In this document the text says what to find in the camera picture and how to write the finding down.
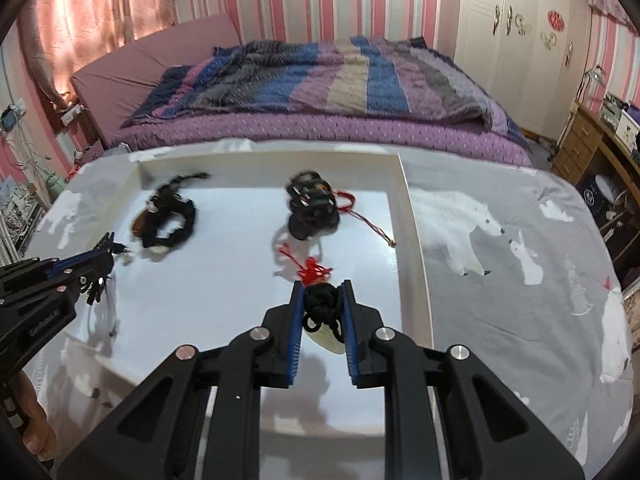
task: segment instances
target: wardrobe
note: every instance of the wardrobe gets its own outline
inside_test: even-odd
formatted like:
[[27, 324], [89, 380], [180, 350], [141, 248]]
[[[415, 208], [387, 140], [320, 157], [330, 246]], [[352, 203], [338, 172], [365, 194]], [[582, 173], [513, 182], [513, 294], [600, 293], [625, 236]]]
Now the wardrobe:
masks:
[[521, 128], [558, 140], [590, 27], [588, 0], [460, 0], [455, 61]]

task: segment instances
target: red paper decoration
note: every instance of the red paper decoration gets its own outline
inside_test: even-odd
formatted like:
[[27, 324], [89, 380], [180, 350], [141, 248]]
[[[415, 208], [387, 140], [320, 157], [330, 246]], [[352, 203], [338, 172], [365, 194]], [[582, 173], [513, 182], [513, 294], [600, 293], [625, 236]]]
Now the red paper decoration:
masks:
[[562, 14], [559, 12], [552, 10], [548, 14], [549, 25], [556, 32], [564, 31], [564, 19], [562, 18]]

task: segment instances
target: finger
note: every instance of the finger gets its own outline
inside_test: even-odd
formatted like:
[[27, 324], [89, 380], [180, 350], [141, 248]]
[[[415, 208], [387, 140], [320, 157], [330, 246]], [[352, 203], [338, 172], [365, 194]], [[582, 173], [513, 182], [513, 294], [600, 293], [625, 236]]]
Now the finger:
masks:
[[48, 436], [49, 423], [47, 422], [47, 414], [38, 405], [36, 414], [29, 419], [29, 425], [24, 431], [22, 442], [32, 454], [37, 455], [44, 448]]
[[23, 410], [24, 414], [29, 418], [32, 418], [38, 414], [38, 410], [42, 407], [38, 403], [38, 397], [36, 390], [31, 384], [31, 381], [27, 377], [27, 374], [20, 371], [11, 381], [9, 381], [14, 391], [15, 400], [18, 401], [18, 405]]
[[53, 431], [52, 427], [49, 427], [49, 434], [47, 435], [47, 441], [38, 454], [38, 460], [41, 462], [46, 462], [51, 460], [56, 455], [56, 446], [57, 446], [56, 433]]

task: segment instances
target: bed headboard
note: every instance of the bed headboard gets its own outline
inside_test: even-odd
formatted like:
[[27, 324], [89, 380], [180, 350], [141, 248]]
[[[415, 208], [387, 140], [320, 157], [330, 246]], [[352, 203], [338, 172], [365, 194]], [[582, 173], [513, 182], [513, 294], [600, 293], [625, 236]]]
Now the bed headboard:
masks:
[[214, 46], [236, 46], [238, 34], [227, 14], [181, 23], [127, 44], [78, 70], [71, 77], [106, 146], [120, 125], [175, 65], [196, 64]]

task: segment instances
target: white tray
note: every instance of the white tray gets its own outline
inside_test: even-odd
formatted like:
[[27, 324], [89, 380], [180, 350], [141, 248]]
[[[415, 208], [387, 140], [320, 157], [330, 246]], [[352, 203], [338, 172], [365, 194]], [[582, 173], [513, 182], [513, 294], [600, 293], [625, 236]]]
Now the white tray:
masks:
[[[341, 215], [338, 230], [308, 242], [289, 237], [284, 186], [302, 170], [318, 171], [334, 188], [356, 195], [355, 211], [379, 225], [398, 246], [390, 248], [366, 224]], [[207, 171], [180, 191], [198, 209], [193, 237], [158, 258], [130, 234], [133, 219], [153, 190], [176, 174]], [[214, 153], [140, 162], [106, 208], [98, 229], [113, 230], [132, 247], [128, 267], [116, 263], [118, 333], [100, 362], [138, 384], [176, 347], [200, 350], [228, 344], [260, 325], [265, 311], [287, 303], [296, 267], [277, 253], [288, 241], [299, 260], [310, 254], [333, 267], [330, 281], [353, 282], [359, 303], [377, 308], [387, 326], [431, 346], [431, 316], [424, 262], [404, 171], [397, 155], [338, 152]], [[104, 329], [104, 303], [78, 304], [68, 333], [96, 346]], [[303, 333], [300, 365], [289, 390], [264, 390], [263, 429], [289, 434], [380, 435], [383, 391], [351, 385], [346, 357], [332, 354]]]

